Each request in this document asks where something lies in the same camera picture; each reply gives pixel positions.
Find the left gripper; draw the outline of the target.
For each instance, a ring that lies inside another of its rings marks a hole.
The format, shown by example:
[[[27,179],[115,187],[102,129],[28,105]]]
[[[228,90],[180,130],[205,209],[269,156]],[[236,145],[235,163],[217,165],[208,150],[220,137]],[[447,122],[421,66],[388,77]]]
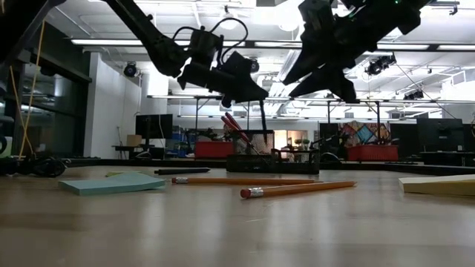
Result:
[[[268,92],[252,80],[251,70],[254,62],[238,52],[233,52],[227,61],[217,68],[209,69],[206,65],[190,63],[177,78],[184,90],[187,83],[206,88],[210,91],[223,91],[221,104],[230,108],[232,101],[236,103],[260,101],[268,96]]]

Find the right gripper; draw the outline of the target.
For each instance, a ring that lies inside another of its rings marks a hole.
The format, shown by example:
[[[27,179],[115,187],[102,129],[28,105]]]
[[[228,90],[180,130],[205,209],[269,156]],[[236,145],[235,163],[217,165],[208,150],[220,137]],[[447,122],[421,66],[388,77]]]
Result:
[[[334,14],[331,1],[303,1],[302,49],[282,82],[289,85],[321,65],[354,65],[354,58],[368,49],[370,25],[377,17],[376,1],[345,1],[345,16]],[[358,103],[354,84],[342,70],[322,68],[297,85],[290,97],[329,90],[346,103]]]

